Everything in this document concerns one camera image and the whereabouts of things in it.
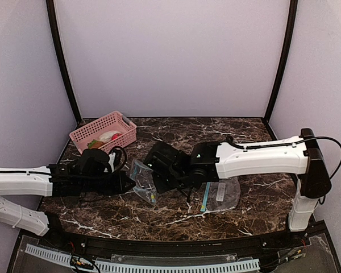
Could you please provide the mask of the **zip bag with blue zipper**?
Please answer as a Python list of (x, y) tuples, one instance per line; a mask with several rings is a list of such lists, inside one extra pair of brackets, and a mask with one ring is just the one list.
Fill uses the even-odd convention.
[(135, 182), (133, 191), (150, 205), (156, 205), (156, 187), (152, 178), (152, 170), (140, 160), (133, 159), (130, 178)]

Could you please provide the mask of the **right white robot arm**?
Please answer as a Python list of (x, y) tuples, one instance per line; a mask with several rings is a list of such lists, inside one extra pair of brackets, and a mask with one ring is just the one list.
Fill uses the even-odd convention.
[(244, 175), (291, 173), (297, 176), (297, 192), (288, 214), (291, 232), (306, 230), (318, 200), (332, 188), (322, 151), (312, 129), (287, 139), (257, 143), (202, 142), (190, 154), (159, 141), (144, 164), (152, 170), (159, 193), (173, 189), (198, 188), (202, 183), (219, 182)]

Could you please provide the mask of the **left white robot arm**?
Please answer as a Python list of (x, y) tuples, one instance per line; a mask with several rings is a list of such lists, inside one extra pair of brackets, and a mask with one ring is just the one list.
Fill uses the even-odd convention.
[(90, 175), (55, 164), (0, 168), (0, 222), (43, 237), (52, 231), (61, 231), (57, 215), (31, 210), (7, 200), (8, 197), (77, 197), (83, 193), (113, 196), (126, 193), (134, 186), (135, 182), (125, 171)]

